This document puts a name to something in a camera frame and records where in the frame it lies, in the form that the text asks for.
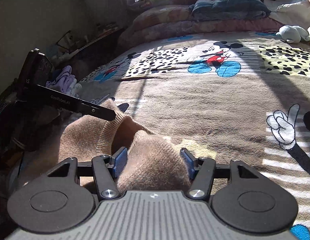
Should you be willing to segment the beige knit sweater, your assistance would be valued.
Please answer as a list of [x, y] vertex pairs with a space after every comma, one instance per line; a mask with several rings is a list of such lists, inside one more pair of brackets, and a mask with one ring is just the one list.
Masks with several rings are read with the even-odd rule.
[[18, 179], [22, 187], [68, 157], [79, 162], [99, 155], [117, 155], [116, 186], [127, 190], [187, 191], [190, 180], [179, 152], [163, 136], [139, 124], [111, 99], [103, 107], [113, 110], [116, 118], [105, 121], [85, 115], [67, 125], [63, 133], [50, 141], [26, 163]]

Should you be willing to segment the purple floral garment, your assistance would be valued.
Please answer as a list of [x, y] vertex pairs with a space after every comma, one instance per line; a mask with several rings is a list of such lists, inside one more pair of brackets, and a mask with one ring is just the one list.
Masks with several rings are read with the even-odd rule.
[[75, 98], [79, 98], [79, 91], [82, 89], [82, 85], [72, 74], [71, 66], [54, 70], [48, 77], [46, 87]]

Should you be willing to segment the cluttered side shelf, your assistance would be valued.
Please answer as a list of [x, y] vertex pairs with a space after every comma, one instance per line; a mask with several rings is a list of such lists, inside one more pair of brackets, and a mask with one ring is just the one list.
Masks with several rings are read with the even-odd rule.
[[124, 28], [116, 22], [97, 23], [92, 33], [82, 36], [74, 30], [69, 30], [50, 47], [47, 57], [53, 65], [58, 66], [62, 62], [71, 60], [77, 54], [86, 53], [88, 49], [108, 43], [107, 40], [116, 43], [116, 36], [123, 31]]

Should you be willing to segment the Mickey Mouse bed blanket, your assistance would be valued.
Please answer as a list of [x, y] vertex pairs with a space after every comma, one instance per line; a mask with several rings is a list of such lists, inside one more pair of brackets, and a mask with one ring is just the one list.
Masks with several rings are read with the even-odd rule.
[[131, 48], [80, 84], [80, 98], [128, 114], [177, 148], [240, 159], [290, 192], [310, 239], [310, 45], [267, 33], [175, 37]]

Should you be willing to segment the pink purple folded mattress pad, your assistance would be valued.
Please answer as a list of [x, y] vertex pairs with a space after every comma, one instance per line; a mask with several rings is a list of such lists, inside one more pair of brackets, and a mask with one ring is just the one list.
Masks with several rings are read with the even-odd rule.
[[219, 20], [219, 21], [178, 21], [166, 22], [133, 30], [132, 27], [125, 30], [118, 38], [118, 44], [122, 47], [135, 47], [142, 43], [162, 40], [172, 37], [180, 37], [190, 34], [241, 32], [241, 31], [276, 31], [283, 24], [269, 17], [258, 20]]

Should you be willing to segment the pink floral pillow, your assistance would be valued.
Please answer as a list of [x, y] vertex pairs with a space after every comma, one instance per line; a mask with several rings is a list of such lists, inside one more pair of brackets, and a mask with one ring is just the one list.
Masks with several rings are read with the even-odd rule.
[[188, 21], [191, 11], [187, 5], [166, 5], [144, 11], [137, 16], [133, 23], [133, 30], [141, 30], [161, 23]]

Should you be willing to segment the white stuffed toy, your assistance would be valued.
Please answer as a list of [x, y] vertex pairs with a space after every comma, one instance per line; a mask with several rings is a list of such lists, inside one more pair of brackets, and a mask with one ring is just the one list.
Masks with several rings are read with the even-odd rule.
[[310, 41], [309, 33], [298, 25], [284, 25], [276, 33], [276, 36], [288, 43], [297, 44], [301, 41]]

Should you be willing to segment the blue folded quilt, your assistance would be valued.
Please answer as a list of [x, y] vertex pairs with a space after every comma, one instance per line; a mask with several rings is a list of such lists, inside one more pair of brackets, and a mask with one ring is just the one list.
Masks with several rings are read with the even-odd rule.
[[198, 0], [191, 8], [196, 21], [258, 20], [271, 13], [260, 0]]

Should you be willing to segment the white cream comforter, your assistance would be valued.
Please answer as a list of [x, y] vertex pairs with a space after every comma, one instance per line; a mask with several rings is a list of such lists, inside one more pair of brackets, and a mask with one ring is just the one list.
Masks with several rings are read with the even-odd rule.
[[308, 0], [264, 0], [271, 12], [269, 17], [284, 24], [310, 27], [310, 2]]

